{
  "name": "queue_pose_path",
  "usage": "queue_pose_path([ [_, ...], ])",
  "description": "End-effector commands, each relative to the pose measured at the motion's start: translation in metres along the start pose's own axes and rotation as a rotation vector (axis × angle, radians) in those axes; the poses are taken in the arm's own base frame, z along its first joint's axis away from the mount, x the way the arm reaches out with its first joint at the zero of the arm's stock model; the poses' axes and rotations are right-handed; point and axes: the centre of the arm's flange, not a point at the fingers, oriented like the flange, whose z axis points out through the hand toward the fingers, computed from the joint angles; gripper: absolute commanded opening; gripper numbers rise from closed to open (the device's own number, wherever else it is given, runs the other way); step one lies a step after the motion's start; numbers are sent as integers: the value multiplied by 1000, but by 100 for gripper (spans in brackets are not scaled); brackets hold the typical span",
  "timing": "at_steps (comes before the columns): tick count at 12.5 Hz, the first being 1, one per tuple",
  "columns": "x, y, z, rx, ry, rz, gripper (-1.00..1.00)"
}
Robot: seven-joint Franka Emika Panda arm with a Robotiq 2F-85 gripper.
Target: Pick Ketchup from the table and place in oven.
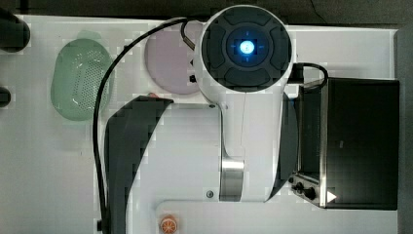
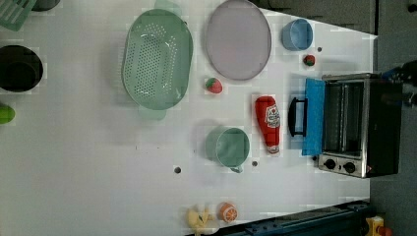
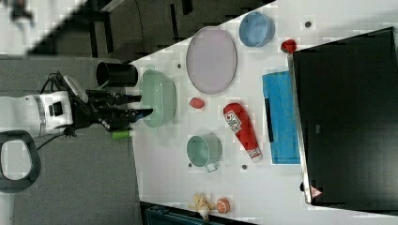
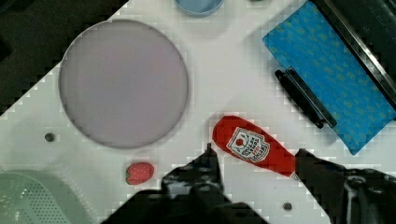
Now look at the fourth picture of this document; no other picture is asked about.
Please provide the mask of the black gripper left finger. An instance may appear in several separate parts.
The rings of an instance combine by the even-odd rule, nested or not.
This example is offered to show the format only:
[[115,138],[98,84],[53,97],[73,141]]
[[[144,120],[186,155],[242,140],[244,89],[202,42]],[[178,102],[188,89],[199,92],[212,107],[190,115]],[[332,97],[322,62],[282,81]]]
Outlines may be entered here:
[[193,188],[201,187],[224,191],[218,154],[210,143],[206,144],[203,154],[173,169],[161,181],[161,191],[171,199],[179,195],[188,195]]

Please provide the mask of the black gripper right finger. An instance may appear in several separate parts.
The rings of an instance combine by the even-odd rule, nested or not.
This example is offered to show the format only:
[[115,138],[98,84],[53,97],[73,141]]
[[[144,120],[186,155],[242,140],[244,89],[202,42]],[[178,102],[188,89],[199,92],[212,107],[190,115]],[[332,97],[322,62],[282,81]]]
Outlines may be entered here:
[[396,224],[395,177],[375,169],[347,169],[301,148],[296,174],[332,224]]

